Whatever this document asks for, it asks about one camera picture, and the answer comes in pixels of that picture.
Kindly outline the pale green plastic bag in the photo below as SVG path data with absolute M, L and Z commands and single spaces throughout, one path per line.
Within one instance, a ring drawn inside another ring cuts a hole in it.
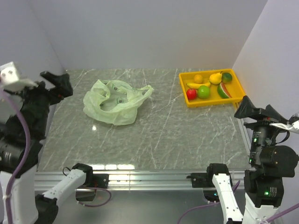
M 138 89 L 121 80 L 97 80 L 83 98 L 83 112 L 106 124 L 130 125 L 153 92 L 150 85 Z

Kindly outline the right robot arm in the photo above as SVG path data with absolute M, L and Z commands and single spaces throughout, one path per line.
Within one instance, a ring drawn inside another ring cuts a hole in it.
M 282 179 L 293 178 L 299 162 L 296 152 L 276 142 L 276 137 L 286 133 L 284 140 L 287 140 L 290 133 L 298 133 L 299 115 L 286 120 L 271 105 L 257 108 L 244 96 L 234 117 L 254 120 L 244 123 L 253 131 L 249 153 L 251 169 L 244 172 L 245 211 L 240 212 L 225 164 L 211 163 L 206 170 L 206 181 L 217 190 L 225 224 L 270 223 L 283 199 Z

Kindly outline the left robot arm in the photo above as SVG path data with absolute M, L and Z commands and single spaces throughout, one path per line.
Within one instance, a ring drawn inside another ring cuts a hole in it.
M 73 94 L 69 74 L 48 71 L 41 82 L 20 79 L 11 69 L 1 72 L 1 92 L 16 114 L 0 126 L 0 177 L 3 180 L 3 224 L 51 224 L 61 204 L 79 187 L 94 182 L 93 168 L 78 163 L 57 185 L 35 193 L 35 174 L 50 106 Z

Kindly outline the green red mango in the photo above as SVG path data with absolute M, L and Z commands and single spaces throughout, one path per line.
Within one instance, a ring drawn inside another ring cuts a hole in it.
M 221 82 L 218 85 L 217 92 L 218 92 L 219 96 L 223 99 L 232 98 L 231 94 L 228 92 L 228 90 L 226 89 L 226 86 L 223 82 Z

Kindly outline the red apple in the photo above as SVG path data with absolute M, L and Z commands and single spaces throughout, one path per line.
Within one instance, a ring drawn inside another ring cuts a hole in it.
M 195 89 L 188 89 L 186 91 L 186 96 L 188 100 L 194 100 L 197 98 L 197 91 Z

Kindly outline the yellow pear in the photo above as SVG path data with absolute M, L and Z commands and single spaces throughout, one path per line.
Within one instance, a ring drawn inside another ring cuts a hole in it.
M 214 85 L 219 85 L 222 82 L 222 73 L 214 73 L 211 74 L 209 77 L 209 82 Z

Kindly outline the light green apple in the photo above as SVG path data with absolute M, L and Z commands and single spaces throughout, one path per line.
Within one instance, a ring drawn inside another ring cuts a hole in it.
M 210 97 L 210 88 L 203 85 L 198 88 L 198 98 L 200 99 L 207 99 Z

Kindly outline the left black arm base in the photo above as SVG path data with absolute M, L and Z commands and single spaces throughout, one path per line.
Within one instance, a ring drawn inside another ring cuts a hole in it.
M 92 202 L 95 199 L 98 190 L 88 188 L 107 189 L 108 181 L 109 174 L 94 174 L 90 182 L 84 183 L 76 189 L 76 200 L 79 202 Z

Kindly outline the yellow banana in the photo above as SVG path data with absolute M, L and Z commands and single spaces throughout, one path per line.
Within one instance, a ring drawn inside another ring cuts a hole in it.
M 202 84 L 197 84 L 197 83 L 186 83 L 186 85 L 190 88 L 190 89 L 196 89 L 198 90 L 201 86 L 206 86 L 206 87 L 210 87 L 211 83 L 210 82 L 206 82 L 206 83 L 202 83 Z

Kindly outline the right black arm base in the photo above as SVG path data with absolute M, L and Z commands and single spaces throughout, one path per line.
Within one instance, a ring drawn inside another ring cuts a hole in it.
M 187 179 L 191 179 L 193 188 L 215 188 L 215 190 L 204 190 L 204 197 L 208 203 L 227 203 L 234 198 L 231 185 L 231 176 L 228 169 L 211 169 L 206 173 L 191 173 Z

